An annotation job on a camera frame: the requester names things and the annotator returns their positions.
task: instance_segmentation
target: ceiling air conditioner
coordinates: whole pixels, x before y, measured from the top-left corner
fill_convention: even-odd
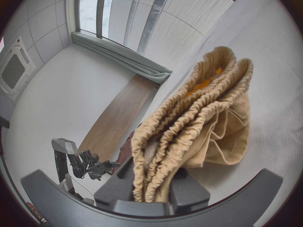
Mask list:
[[[0,88],[3,95],[15,102],[25,88],[27,79],[36,70],[21,37],[8,50],[0,64]]]

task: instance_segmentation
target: brown wooden panel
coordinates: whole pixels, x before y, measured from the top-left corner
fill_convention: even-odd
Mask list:
[[[101,114],[78,151],[89,149],[99,161],[109,160],[157,84],[135,75]]]

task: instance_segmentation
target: green curtain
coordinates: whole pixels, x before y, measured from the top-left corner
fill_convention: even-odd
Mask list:
[[[142,55],[106,39],[96,38],[79,32],[72,32],[71,38],[74,43],[82,45],[158,84],[163,83],[172,73],[171,70],[160,66]]]

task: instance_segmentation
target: beige fabric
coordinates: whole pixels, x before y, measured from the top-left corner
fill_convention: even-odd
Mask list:
[[[137,202],[167,202],[170,181],[181,166],[201,167],[203,161],[236,164],[247,149],[249,104],[245,92],[252,77],[252,61],[236,62],[228,47],[217,47],[203,59],[181,89],[134,133],[133,194]],[[184,98],[220,67],[222,74]],[[160,133],[163,136],[156,155],[145,172],[144,149],[151,136]]]

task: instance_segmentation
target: cloudy sky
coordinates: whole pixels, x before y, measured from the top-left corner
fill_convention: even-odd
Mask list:
[[[102,36],[108,37],[109,14],[112,0],[105,0],[102,17]],[[96,33],[97,0],[80,0],[79,17],[80,28]]]

